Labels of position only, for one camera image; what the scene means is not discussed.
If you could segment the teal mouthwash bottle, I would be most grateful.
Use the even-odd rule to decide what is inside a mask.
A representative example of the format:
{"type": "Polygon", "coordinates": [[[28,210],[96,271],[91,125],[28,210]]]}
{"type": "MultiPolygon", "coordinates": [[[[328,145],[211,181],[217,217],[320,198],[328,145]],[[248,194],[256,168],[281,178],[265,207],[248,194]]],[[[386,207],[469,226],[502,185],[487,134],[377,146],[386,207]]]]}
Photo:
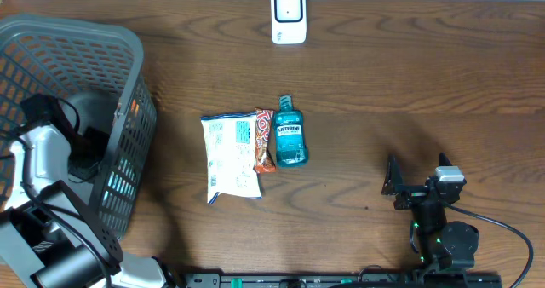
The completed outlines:
{"type": "Polygon", "coordinates": [[[303,115],[293,106],[291,95],[279,97],[279,110],[274,114],[276,160],[280,167],[296,167],[307,163],[308,149],[303,130],[303,115]]]}

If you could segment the orange candy bar wrapper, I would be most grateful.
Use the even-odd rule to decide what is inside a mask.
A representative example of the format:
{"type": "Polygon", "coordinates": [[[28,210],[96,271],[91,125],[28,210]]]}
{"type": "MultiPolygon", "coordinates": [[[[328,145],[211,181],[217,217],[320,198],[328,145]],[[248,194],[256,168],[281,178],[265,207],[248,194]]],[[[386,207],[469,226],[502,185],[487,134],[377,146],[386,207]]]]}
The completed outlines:
{"type": "Polygon", "coordinates": [[[271,135],[273,110],[256,108],[255,127],[255,166],[258,174],[274,173],[276,166],[268,151],[268,143],[271,135]]]}

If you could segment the white snack bag blue edges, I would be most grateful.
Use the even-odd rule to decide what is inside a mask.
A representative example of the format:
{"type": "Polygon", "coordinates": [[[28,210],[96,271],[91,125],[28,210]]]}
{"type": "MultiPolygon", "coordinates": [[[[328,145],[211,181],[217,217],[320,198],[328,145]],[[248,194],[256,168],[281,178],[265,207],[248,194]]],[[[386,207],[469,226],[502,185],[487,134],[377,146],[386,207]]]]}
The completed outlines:
{"type": "Polygon", "coordinates": [[[260,199],[254,169],[256,113],[226,113],[201,118],[207,157],[207,203],[222,194],[260,199]]]}

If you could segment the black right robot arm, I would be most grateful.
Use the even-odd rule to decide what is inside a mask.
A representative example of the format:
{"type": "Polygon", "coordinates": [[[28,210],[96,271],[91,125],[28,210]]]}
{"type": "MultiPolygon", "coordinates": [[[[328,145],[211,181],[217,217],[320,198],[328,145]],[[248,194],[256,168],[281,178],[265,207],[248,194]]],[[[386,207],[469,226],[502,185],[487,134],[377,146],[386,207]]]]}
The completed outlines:
{"type": "Polygon", "coordinates": [[[461,170],[444,153],[439,166],[421,185],[404,183],[397,159],[387,159],[387,173],[381,193],[394,196],[396,210],[410,210],[413,224],[410,237],[419,245],[413,249],[422,257],[424,266],[435,272],[471,268],[479,245],[479,231],[465,222],[449,222],[445,210],[460,199],[466,185],[461,170]]]}

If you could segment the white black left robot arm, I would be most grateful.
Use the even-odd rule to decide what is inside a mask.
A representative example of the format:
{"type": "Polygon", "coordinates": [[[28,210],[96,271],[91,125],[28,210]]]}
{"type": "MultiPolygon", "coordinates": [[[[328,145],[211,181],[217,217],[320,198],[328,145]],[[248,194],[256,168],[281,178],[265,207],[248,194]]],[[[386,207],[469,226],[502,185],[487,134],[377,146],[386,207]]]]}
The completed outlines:
{"type": "Polygon", "coordinates": [[[140,180],[136,162],[111,164],[72,127],[2,131],[14,160],[1,214],[1,258],[27,287],[177,287],[155,256],[121,249],[140,180]]]}

